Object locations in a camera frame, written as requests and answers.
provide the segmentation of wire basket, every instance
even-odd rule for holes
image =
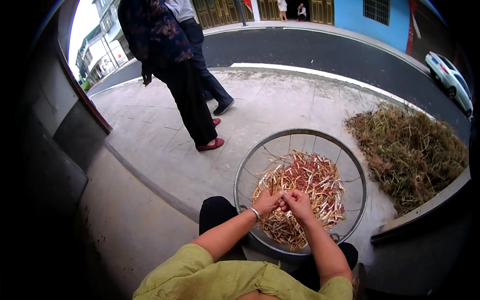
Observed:
[[[342,204],[347,219],[339,222],[327,232],[338,235],[337,244],[345,241],[359,225],[367,203],[367,181],[365,172],[355,154],[337,138],[313,129],[292,128],[275,132],[254,145],[245,155],[237,170],[234,182],[234,202],[237,212],[240,206],[252,205],[252,191],[263,177],[258,175],[265,170],[275,168],[276,163],[269,160],[272,157],[287,156],[292,149],[316,153],[325,156],[334,162],[345,195]],[[310,255],[310,247],[291,251],[289,246],[269,238],[258,226],[250,230],[250,234],[269,249],[287,255]]]

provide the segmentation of black pants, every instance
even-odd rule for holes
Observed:
[[[195,19],[180,22],[180,27],[194,48],[192,63],[200,76],[200,85],[205,99],[215,98],[215,100],[218,101],[219,107],[228,106],[233,101],[232,96],[227,93],[215,76],[208,71],[205,63],[205,57],[202,52],[202,45],[204,43],[204,32],[202,28],[197,24]]]
[[[237,215],[237,210],[230,202],[221,196],[210,197],[204,201],[200,209],[199,234],[218,226]],[[352,244],[343,242],[339,245],[343,254],[347,258],[350,269],[357,264],[358,252]],[[247,260],[241,247],[241,240],[222,257],[221,260]],[[310,256],[300,267],[290,273],[290,275],[301,282],[304,286],[318,291],[320,289],[320,276],[315,266],[313,256]]]
[[[210,110],[204,101],[198,74],[192,60],[173,63],[156,69],[153,75],[167,84],[172,93],[185,128],[196,146],[208,144],[217,137]]]

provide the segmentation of white car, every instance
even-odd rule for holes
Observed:
[[[455,99],[469,118],[473,106],[470,91],[462,74],[448,59],[431,51],[425,56],[425,62],[430,67],[432,77],[448,90],[448,97]]]

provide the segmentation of asphalt road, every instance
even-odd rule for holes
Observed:
[[[312,31],[268,28],[206,36],[203,53],[208,67],[229,67],[235,62],[271,63],[356,79],[421,107],[448,122],[463,141],[468,141],[470,122],[431,78],[361,42]],[[95,85],[88,94],[140,76],[141,63],[133,63]]]

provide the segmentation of silver bracelet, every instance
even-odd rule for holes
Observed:
[[[260,221],[262,218],[260,218],[260,215],[258,214],[257,210],[251,206],[249,208],[252,209],[255,215],[257,216],[257,222]]]

